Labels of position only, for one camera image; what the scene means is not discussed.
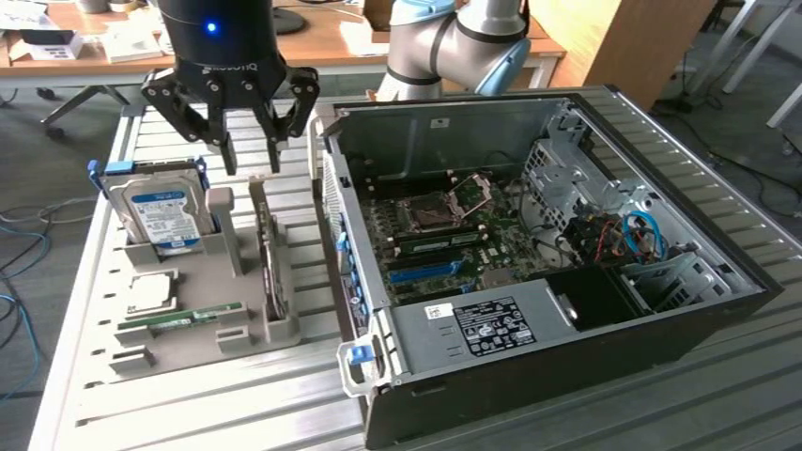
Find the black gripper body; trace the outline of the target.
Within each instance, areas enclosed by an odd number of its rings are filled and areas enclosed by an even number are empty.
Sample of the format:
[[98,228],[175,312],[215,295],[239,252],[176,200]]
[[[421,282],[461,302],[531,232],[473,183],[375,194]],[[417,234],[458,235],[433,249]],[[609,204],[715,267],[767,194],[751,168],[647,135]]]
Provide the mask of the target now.
[[270,1],[160,1],[179,82],[226,109],[268,102],[287,75]]

